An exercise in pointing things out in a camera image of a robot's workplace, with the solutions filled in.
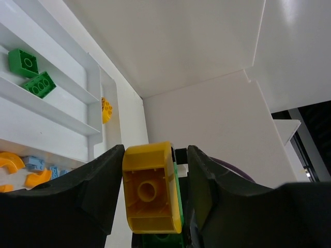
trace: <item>green block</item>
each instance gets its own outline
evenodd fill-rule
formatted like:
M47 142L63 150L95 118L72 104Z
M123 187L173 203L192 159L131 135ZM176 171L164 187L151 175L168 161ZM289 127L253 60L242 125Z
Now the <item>green block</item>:
M47 72L43 72L39 76L36 76L33 79L30 79L26 83L22 85L22 87L32 94L44 98L47 96L53 89L56 88L51 77L48 75Z
M15 49L8 53L9 69L20 76L33 78L39 74L37 58L21 49Z
M180 222L182 223L182 226L183 226L183 224L184 224L184 215L183 215L182 197L180 196L180 187L179 187L179 179L178 179L178 167L177 167L176 162L174 162L174 171L175 171L175 179L176 179L176 186L177 186Z
M183 234L143 234L144 248L185 248Z

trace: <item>orange block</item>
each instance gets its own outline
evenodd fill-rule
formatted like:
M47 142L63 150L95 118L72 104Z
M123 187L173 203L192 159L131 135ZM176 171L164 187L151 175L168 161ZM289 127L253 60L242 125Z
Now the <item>orange block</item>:
M33 188L44 182L48 182L51 179L52 171L45 169L43 172L32 173L26 176L25 186L27 188Z
M13 191L14 186L11 184L4 184L0 186L0 192L5 193L5 192L10 192Z
M0 153L0 167L7 167L9 173L16 173L19 169L24 168L25 165L21 158L15 153L1 152Z
M131 230L135 234L180 234L182 222L170 142L129 147L122 170Z

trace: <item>blue lego brick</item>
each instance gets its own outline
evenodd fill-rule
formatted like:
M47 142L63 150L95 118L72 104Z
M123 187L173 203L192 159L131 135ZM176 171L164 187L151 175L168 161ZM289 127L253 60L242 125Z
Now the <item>blue lego brick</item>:
M45 168L45 161L43 159L28 156L24 157L22 160L30 171L43 171Z
M60 176L63 176L64 174L67 174L69 172L68 169L63 169L62 171L60 171Z
M50 170L52 171L52 177L51 180L55 179L58 177L58 173L57 173L57 167L56 166L51 166Z

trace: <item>purple cable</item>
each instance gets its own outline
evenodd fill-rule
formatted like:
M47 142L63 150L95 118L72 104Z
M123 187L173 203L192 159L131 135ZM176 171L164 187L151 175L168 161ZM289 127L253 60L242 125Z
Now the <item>purple cable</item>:
M236 172L238 175L240 175L241 177L245 178L246 180L255 183L255 181L253 180L253 178L251 178L250 176L248 176L245 172L243 172L242 170L238 169L238 168L235 167L234 165L229 164L229 163L227 163L227 162L224 162L224 161L222 161L222 160L220 160L220 159L215 159L215 158L213 158L213 157L210 157L210 158L211 158L214 162L216 162L216 163L222 165L223 167L225 167L225 168L227 168L227 169L229 169L229 170L231 170L231 171L233 171L233 172Z

